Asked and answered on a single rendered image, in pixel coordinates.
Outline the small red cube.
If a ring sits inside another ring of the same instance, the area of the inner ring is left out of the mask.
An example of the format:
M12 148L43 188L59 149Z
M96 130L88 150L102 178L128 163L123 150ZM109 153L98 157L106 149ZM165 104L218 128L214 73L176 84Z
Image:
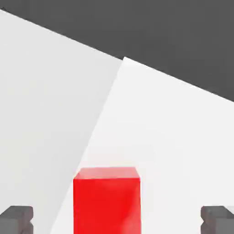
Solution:
M87 167L73 179L74 234L141 234L134 167Z

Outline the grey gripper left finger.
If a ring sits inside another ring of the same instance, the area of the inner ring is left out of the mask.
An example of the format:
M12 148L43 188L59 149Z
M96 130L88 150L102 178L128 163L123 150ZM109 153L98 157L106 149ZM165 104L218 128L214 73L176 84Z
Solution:
M0 234L34 234L32 206L10 206L0 214Z

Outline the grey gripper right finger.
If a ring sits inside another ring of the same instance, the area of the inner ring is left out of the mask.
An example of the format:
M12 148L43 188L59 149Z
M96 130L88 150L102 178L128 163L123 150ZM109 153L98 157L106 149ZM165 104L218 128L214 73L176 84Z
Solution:
M234 234L234 214L224 206L202 206L201 234Z

